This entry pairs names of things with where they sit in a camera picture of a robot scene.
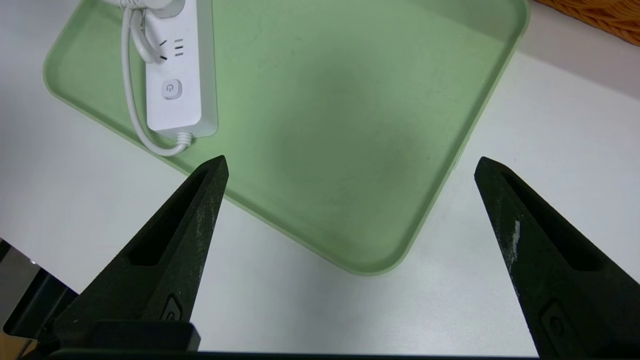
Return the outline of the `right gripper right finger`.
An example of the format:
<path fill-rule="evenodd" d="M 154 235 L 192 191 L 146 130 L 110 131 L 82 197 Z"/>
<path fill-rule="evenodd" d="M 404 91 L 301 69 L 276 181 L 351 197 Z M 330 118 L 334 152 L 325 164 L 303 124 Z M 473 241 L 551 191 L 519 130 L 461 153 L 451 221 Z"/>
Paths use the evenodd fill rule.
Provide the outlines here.
<path fill-rule="evenodd" d="M 638 281 L 504 164 L 474 180 L 538 356 L 637 360 Z"/>

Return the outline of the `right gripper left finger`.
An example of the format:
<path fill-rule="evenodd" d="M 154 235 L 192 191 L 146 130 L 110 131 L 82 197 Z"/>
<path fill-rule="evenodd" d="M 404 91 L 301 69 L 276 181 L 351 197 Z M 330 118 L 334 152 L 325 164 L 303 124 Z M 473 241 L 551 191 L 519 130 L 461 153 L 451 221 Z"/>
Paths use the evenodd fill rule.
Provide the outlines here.
<path fill-rule="evenodd" d="M 158 321 L 174 302 L 187 321 L 201 284 L 229 169 L 203 162 L 56 319 L 57 332 L 99 321 Z"/>

